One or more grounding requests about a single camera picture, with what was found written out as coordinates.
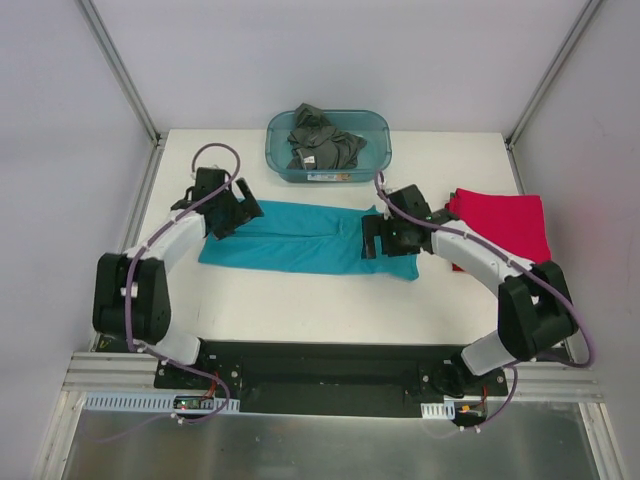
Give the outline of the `teal t shirt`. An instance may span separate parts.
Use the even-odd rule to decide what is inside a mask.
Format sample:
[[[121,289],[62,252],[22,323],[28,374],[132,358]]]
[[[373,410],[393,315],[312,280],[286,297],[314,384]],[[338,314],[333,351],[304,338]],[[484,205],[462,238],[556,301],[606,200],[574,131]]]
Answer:
[[[264,215],[216,240],[208,237],[199,253],[203,265],[320,275],[388,274],[415,281],[415,255],[361,257],[362,218],[366,210],[289,203],[258,202]]]

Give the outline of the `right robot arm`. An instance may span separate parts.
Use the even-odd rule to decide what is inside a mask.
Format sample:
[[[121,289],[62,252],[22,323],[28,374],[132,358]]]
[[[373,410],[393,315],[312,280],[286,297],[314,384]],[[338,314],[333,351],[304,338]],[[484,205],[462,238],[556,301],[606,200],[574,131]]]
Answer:
[[[429,253],[460,267],[497,298],[496,329],[454,358],[450,382],[457,392],[473,394],[487,373],[529,361],[577,333],[559,265],[511,253],[450,210],[431,210],[415,185],[379,194],[387,212],[362,217],[364,259]]]

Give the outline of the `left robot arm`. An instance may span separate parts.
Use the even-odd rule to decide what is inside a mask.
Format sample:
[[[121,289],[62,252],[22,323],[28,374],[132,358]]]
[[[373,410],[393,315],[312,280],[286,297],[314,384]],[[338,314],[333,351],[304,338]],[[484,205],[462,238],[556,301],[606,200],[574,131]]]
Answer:
[[[178,363],[180,381],[191,389],[204,387],[212,367],[199,356],[203,341],[172,325],[168,274],[200,241],[223,240],[262,215],[245,179],[219,168],[197,169],[195,184],[156,231],[123,253],[99,258],[94,330]]]

